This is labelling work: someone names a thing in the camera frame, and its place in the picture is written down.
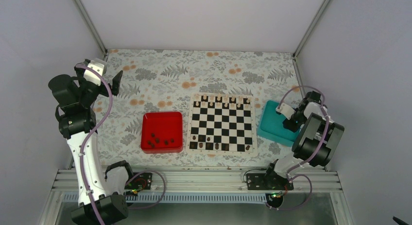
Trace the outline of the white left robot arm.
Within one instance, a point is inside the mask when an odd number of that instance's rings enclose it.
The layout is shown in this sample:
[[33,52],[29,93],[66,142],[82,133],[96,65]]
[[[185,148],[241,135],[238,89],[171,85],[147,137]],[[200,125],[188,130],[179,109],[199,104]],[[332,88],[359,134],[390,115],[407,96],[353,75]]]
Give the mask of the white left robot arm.
[[71,150],[77,174],[78,207],[70,215],[78,225],[112,225],[128,217],[124,189],[134,185],[135,175],[126,161],[102,169],[97,132],[101,122],[92,105],[99,95],[112,99],[119,93],[122,73],[106,82],[107,63],[101,59],[87,59],[74,69],[75,76],[61,74],[48,84],[58,102],[59,132]]

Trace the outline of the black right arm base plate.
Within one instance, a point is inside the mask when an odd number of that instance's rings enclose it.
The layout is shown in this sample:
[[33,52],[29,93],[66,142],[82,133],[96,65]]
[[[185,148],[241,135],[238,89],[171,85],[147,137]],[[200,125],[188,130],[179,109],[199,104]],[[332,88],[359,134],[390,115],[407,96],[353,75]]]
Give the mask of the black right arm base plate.
[[244,177],[248,190],[293,190],[293,183],[277,174],[247,173]]

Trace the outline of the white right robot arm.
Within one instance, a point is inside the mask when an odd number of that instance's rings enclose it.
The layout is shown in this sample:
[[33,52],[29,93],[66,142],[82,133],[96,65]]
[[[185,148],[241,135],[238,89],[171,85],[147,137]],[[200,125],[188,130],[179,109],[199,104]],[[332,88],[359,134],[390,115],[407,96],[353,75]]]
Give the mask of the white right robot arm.
[[263,183],[270,190],[292,182],[299,168],[328,164],[344,133],[344,127],[328,114],[324,94],[316,90],[307,92],[296,108],[280,101],[275,114],[282,118],[280,127],[297,136],[289,142],[292,152],[269,165]]

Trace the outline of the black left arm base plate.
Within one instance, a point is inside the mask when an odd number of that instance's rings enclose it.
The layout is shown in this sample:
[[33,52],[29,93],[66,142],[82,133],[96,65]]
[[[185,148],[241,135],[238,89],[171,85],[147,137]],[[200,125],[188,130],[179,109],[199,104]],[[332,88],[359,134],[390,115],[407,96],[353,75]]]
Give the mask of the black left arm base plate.
[[150,190],[152,173],[142,173],[125,186],[125,195],[138,195],[141,191]]

